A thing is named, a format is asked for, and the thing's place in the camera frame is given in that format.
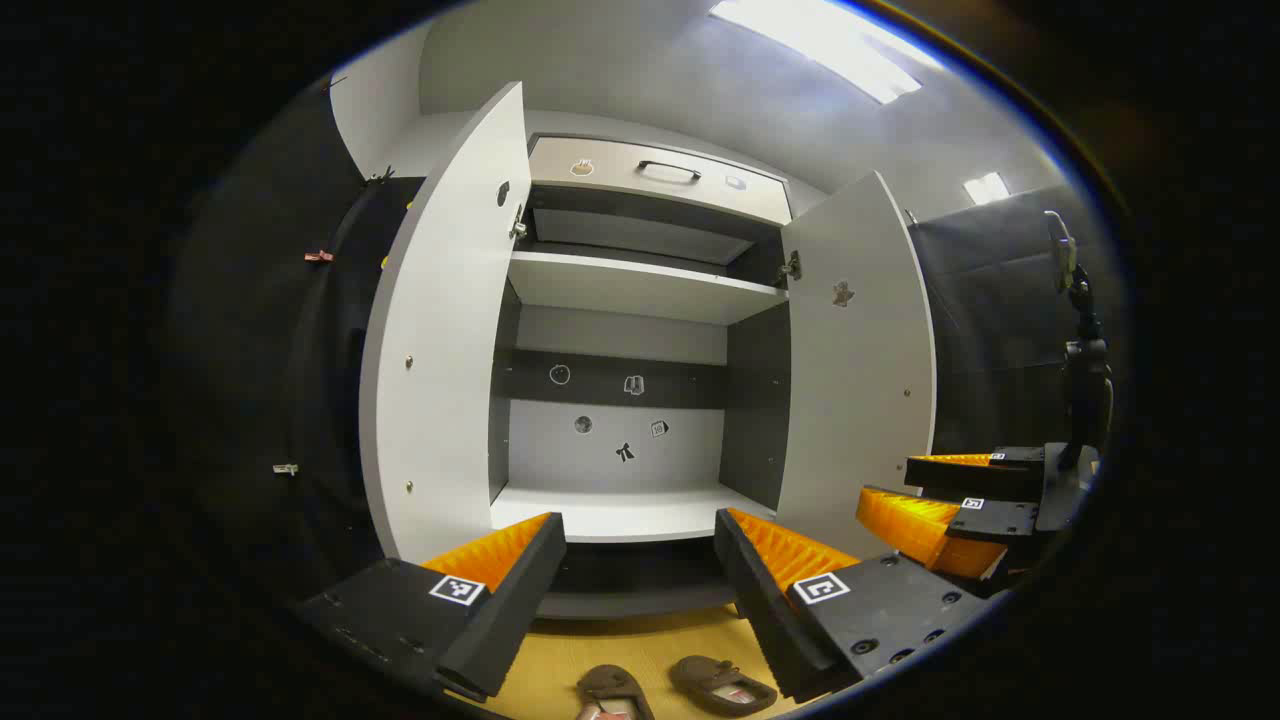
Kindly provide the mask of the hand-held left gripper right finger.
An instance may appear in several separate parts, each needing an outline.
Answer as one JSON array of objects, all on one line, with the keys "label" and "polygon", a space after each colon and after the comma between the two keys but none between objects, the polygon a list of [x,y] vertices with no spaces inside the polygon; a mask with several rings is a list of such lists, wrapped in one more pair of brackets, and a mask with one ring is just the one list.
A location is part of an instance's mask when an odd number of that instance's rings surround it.
[{"label": "hand-held left gripper right finger", "polygon": [[736,509],[717,511],[713,546],[780,693],[797,702],[881,683],[991,606],[899,553],[850,562]]}]

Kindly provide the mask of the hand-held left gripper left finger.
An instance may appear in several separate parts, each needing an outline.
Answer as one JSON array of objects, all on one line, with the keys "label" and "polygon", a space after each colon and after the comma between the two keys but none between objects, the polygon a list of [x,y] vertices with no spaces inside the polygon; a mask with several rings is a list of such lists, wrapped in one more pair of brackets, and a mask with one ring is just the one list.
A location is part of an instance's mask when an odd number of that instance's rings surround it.
[{"label": "hand-held left gripper left finger", "polygon": [[425,564],[383,559],[296,612],[398,685],[486,701],[500,692],[566,550],[563,518],[543,512]]}]

